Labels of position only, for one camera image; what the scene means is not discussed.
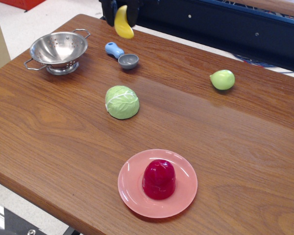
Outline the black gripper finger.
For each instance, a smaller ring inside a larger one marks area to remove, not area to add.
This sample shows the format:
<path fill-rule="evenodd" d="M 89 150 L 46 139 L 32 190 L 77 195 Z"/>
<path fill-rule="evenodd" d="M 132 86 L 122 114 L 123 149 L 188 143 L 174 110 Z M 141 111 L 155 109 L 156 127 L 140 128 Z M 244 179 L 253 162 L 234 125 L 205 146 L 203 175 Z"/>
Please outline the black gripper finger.
<path fill-rule="evenodd" d="M 101 3 L 103 16 L 110 26 L 114 26 L 115 14 L 118 6 L 116 0 L 99 0 Z"/>
<path fill-rule="evenodd" d="M 138 15 L 139 15 L 139 8 L 140 8 L 140 1 L 139 0 L 128 0 L 127 1 L 127 21 L 130 26 L 134 26 L 136 24 Z"/>

